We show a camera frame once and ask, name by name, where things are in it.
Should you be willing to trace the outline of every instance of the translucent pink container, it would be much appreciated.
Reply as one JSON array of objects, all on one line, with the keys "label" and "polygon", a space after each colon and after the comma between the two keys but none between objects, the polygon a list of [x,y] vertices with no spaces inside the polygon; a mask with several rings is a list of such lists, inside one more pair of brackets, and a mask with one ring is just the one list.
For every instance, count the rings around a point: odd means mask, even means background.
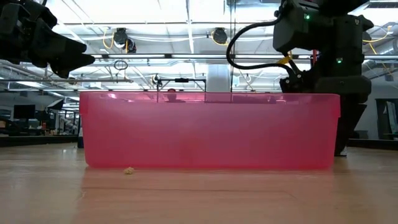
[{"label": "translucent pink container", "polygon": [[327,169],[340,97],[84,92],[80,114],[92,167]]}]

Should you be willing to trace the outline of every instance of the black cable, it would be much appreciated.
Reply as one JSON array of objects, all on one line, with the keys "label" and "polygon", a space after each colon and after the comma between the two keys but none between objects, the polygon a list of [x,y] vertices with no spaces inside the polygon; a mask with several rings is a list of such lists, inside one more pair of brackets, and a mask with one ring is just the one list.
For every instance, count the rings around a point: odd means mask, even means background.
[{"label": "black cable", "polygon": [[[290,58],[290,56],[287,53],[283,53],[283,55],[284,55],[284,57],[289,57]],[[296,73],[296,74],[301,73],[300,69],[297,67],[297,65],[294,63],[294,61],[292,59],[289,59],[288,63],[289,63],[289,65],[292,68],[294,73]]]},{"label": "black cable", "polygon": [[129,65],[127,64],[127,62],[125,62],[125,61],[123,61],[123,60],[117,60],[117,61],[115,61],[115,62],[113,63],[113,67],[114,67],[116,70],[121,71],[121,70],[126,70],[126,69],[129,67]]},{"label": "black cable", "polygon": [[241,70],[250,70],[250,69],[258,69],[258,68],[268,68],[268,67],[280,67],[280,68],[284,68],[287,70],[287,72],[289,74],[294,74],[293,70],[288,67],[287,65],[282,65],[282,64],[278,64],[278,63],[268,63],[268,64],[260,64],[260,65],[251,65],[251,66],[244,66],[244,65],[238,65],[234,62],[234,60],[231,58],[231,50],[233,48],[233,45],[235,44],[236,40],[243,35],[245,32],[257,28],[257,27],[266,27],[266,26],[274,26],[276,25],[280,20],[282,19],[281,14],[279,14],[279,16],[277,17],[276,20],[271,21],[271,22],[258,22],[255,24],[251,24],[248,25],[247,27],[241,29],[232,39],[231,42],[228,44],[227,48],[226,48],[226,59],[228,61],[228,63],[234,67],[234,68],[238,68]]},{"label": "black cable", "polygon": [[[229,6],[229,36],[232,38],[232,2]],[[230,83],[230,92],[232,92],[232,76],[233,76],[233,67],[231,67],[231,70],[229,71],[229,76],[231,77],[231,83]]]},{"label": "black cable", "polygon": [[[231,37],[232,37],[232,4],[231,4],[231,17],[230,17],[230,21],[231,21]],[[234,36],[236,35],[236,0],[234,0]],[[230,83],[230,91],[233,91],[233,78],[234,78],[234,67],[232,67],[231,69],[231,83]]]}]

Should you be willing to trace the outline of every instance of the small food crumb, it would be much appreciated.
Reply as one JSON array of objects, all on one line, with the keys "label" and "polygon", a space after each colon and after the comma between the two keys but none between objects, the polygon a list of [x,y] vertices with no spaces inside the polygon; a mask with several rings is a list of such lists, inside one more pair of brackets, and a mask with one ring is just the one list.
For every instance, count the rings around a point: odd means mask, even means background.
[{"label": "small food crumb", "polygon": [[126,175],[130,175],[133,172],[134,172],[134,168],[132,168],[132,167],[129,167],[129,168],[124,170],[124,174],[126,174]]}]

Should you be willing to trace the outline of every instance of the ceiling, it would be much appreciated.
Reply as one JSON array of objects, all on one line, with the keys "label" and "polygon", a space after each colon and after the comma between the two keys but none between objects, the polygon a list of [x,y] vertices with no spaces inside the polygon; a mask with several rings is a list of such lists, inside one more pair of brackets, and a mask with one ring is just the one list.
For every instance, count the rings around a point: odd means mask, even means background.
[{"label": "ceiling", "polygon": [[[243,27],[259,21],[274,19],[274,11],[279,7],[277,0],[262,0],[265,4],[237,5],[228,7],[224,0],[48,0],[47,7],[58,18],[58,25],[54,31],[71,39],[85,43],[87,54],[123,54],[121,49],[111,46],[112,33],[116,28],[125,27],[128,36],[137,46],[137,54],[184,54],[184,58],[127,58],[129,67],[125,71],[114,68],[115,60],[98,59],[89,67],[79,68],[71,72],[71,77],[82,80],[98,80],[99,82],[65,83],[52,72],[35,68],[29,64],[22,65],[23,72],[18,75],[30,79],[53,79],[53,83],[44,83],[44,88],[63,91],[62,95],[76,96],[74,89],[151,89],[150,80],[158,74],[162,78],[206,78],[208,65],[214,63],[226,64],[224,58],[190,58],[190,54],[220,54],[224,55],[226,46],[217,45],[208,34],[216,27],[222,27],[228,37]],[[398,55],[395,50],[381,51],[386,46],[393,46],[392,42],[398,34],[398,20],[395,1],[371,1],[353,11],[352,14],[363,14],[373,21],[375,27],[368,31],[372,43],[378,54]],[[247,32],[236,43],[237,54],[277,55],[272,48],[273,27],[258,28]],[[364,53],[373,55],[369,44],[364,45]],[[294,55],[309,55],[311,52],[294,49]],[[393,60],[377,61],[364,75],[377,79],[378,82],[388,82],[395,85],[394,79],[384,80],[385,74],[394,77],[396,70]],[[241,60],[242,64],[276,62],[277,59]],[[309,60],[298,60],[298,67],[302,70],[310,68]],[[279,90],[279,79],[287,74],[283,69],[267,68],[260,70],[234,70],[236,91],[246,90]],[[13,84],[13,88],[21,88],[21,84]],[[194,83],[170,84],[170,88],[198,90]]]}]

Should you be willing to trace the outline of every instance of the wooden floor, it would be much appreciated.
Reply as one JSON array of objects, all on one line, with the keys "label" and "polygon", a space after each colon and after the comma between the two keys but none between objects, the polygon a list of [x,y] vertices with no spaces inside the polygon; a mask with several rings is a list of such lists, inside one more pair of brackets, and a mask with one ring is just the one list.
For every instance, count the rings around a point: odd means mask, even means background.
[{"label": "wooden floor", "polygon": [[0,148],[0,223],[398,223],[398,152],[325,172],[93,170],[74,144]]}]

